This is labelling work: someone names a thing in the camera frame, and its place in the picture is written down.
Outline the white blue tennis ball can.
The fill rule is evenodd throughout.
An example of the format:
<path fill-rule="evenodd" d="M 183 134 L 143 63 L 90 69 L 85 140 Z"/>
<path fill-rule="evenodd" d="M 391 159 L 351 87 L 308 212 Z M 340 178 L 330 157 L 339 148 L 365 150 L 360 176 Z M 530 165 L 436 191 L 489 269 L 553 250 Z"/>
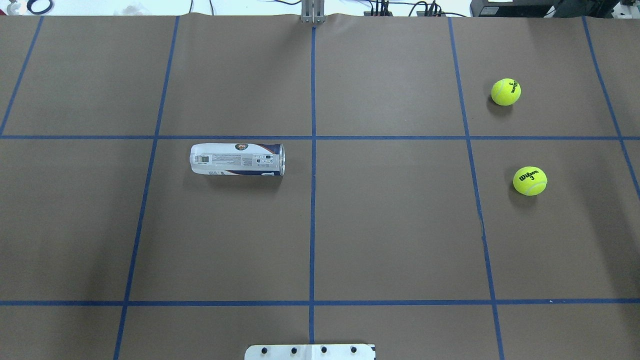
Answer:
<path fill-rule="evenodd" d="M 190 148 L 196 174 L 207 176 L 276 176 L 286 171 L 286 153 L 279 143 L 200 143 Z"/>

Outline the yellow Wilson tennis ball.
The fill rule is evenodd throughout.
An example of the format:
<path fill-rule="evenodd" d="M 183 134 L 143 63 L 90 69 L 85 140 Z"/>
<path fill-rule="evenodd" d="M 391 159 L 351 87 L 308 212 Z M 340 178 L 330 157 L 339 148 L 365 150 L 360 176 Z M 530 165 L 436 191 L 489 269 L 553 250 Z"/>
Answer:
<path fill-rule="evenodd" d="M 537 196 L 547 187 L 547 175 L 541 168 L 524 166 L 516 171 L 512 185 L 518 193 L 524 196 Z"/>

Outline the yellow tennis ball far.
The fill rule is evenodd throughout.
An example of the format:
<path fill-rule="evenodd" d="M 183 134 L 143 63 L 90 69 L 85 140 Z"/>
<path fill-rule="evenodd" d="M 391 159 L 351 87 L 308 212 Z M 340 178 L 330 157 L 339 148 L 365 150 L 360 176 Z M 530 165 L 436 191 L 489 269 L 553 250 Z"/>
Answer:
<path fill-rule="evenodd" d="M 522 89 L 515 79 L 505 78 L 495 82 L 491 88 L 491 99 L 499 106 L 514 105 L 521 97 Z"/>

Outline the brown paper table cover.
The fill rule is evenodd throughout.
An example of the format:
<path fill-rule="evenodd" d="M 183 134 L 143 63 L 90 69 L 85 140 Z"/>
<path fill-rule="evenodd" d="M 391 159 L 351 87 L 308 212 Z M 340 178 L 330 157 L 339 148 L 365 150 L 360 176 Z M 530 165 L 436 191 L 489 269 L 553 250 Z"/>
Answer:
<path fill-rule="evenodd" d="M 638 64 L 637 19 L 2 16 L 1 358 L 637 360 Z"/>

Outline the white mounting plate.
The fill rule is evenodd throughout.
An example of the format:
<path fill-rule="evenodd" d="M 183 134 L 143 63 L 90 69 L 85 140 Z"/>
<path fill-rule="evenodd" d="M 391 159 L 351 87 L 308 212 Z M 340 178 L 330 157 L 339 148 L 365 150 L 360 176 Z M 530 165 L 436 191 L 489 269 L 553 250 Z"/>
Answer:
<path fill-rule="evenodd" d="M 245 360 L 375 360 L 373 344 L 256 344 L 249 346 Z"/>

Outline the aluminium frame post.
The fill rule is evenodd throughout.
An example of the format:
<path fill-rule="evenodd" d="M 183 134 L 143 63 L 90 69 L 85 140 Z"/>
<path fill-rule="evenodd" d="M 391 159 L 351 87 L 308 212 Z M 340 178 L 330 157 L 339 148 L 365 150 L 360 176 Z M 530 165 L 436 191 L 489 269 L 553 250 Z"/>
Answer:
<path fill-rule="evenodd" d="M 324 0 L 301 0 L 301 22 L 322 24 L 326 21 Z"/>

